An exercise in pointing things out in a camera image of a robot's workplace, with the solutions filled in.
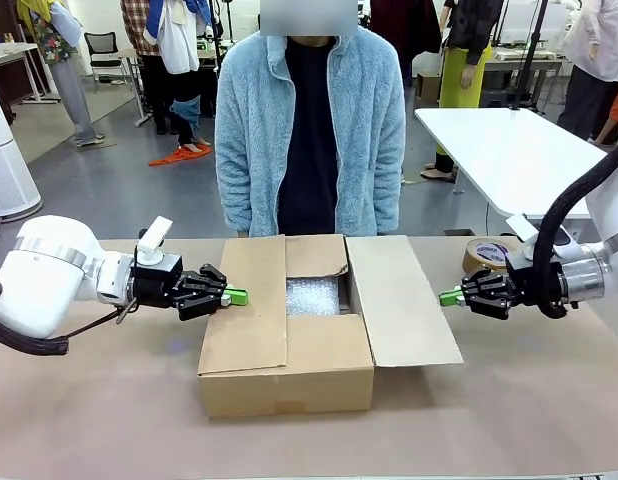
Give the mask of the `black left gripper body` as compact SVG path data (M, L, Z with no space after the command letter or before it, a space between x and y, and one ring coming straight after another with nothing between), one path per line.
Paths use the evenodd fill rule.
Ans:
M198 270L185 270L182 257L175 254L165 254L156 265L138 264L133 270L133 297L139 306L178 311L180 300L212 295L196 281Z

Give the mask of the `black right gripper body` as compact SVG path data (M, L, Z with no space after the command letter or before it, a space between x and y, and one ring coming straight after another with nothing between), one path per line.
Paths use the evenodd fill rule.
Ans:
M503 299L509 304L509 312L512 308L519 305L534 305L533 287L529 284L531 280L532 268L529 262L524 261L521 265L515 265L509 260L506 261L505 267L502 269L490 269L492 271L501 272L506 276L507 291L497 293L494 296L482 297L485 299Z

